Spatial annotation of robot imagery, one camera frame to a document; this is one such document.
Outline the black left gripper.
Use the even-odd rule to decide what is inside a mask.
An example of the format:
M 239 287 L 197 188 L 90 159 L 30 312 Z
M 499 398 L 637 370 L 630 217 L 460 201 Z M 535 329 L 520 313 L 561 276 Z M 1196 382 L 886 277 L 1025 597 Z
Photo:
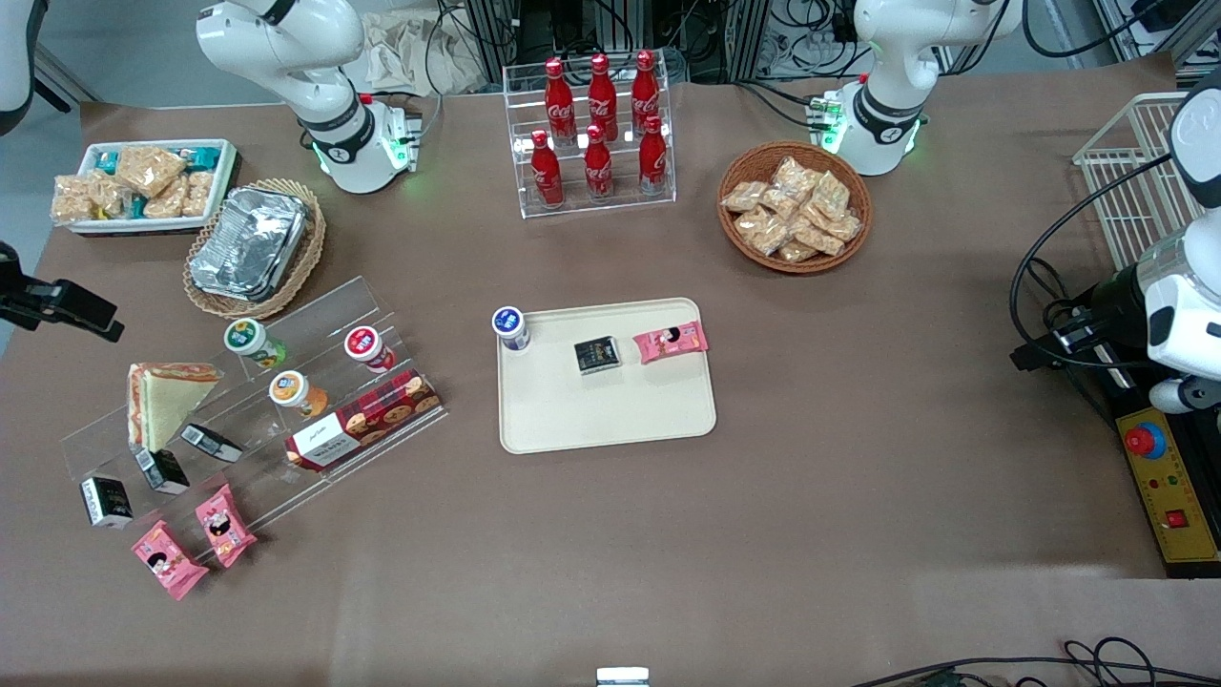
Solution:
M 1100 364 L 1126 369 L 1144 369 L 1150 364 L 1144 303 L 1147 297 L 1138 279 L 1137 265 L 1116 271 L 1111 278 L 1103 279 L 1087 290 L 1087 309 L 1094 331 L 1094 347 L 1090 351 Z M 1034 343 L 1022 343 L 1012 349 L 1010 362 L 1020 371 L 1063 369 L 1065 360 L 1071 356 L 1071 349 L 1057 339 L 1035 339 Z

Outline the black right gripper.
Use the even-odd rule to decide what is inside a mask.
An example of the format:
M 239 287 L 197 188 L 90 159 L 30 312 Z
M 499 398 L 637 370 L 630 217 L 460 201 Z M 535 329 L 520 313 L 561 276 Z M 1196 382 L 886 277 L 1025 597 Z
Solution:
M 53 297 L 57 293 L 57 316 Z M 72 325 L 92 332 L 109 343 L 117 343 L 125 325 L 116 317 L 114 303 L 70 279 L 57 279 L 57 287 L 28 277 L 13 246 L 1 242 L 1 318 L 22 329 L 38 329 L 42 323 Z

